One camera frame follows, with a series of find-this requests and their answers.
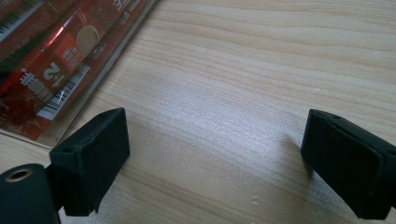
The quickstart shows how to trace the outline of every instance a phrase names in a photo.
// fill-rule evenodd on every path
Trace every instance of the clear plastic wrap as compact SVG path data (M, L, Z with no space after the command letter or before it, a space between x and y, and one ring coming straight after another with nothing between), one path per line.
M55 146L154 3L1 1L1 132Z

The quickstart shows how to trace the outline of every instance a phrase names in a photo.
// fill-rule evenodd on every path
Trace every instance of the barcode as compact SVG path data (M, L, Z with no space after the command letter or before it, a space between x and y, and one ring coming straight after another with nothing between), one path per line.
M44 0L27 0L21 2L3 20L0 21L0 42L2 42L13 30L32 15Z
M47 102L37 115L44 119L53 120L90 69L88 65L81 64L74 76L64 84L58 93Z

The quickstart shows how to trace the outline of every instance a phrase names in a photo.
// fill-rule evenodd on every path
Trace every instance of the red package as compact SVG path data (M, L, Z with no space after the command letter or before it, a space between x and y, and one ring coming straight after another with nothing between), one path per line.
M51 28L77 0L25 0L0 22L0 62Z
M137 18L145 9L148 0L133 0L116 22L114 27L104 36L93 53L80 65L74 76L64 87L28 122L13 127L12 132L36 140L50 126L55 117L73 103L82 91L91 84L103 69L106 61L122 45L121 40L131 32Z
M73 75L129 2L78 2L0 85L0 118L19 125L33 117Z

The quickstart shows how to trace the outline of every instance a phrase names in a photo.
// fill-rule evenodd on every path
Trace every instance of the light wood grain surface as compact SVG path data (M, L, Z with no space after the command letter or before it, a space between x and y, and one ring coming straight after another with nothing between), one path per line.
M394 0L163 0L80 114L125 107L132 154L99 214L63 223L357 219L300 146L308 110L396 145ZM0 136L0 172L50 163Z

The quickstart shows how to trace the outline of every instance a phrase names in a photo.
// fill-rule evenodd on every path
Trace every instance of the printed number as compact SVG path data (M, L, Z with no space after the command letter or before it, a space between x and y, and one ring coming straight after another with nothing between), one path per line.
M52 74L56 74L59 71L61 71L61 69L58 67L58 65L56 65L56 63L51 63L50 68L48 68L44 71L44 78L46 80L51 80L51 79L53 79Z

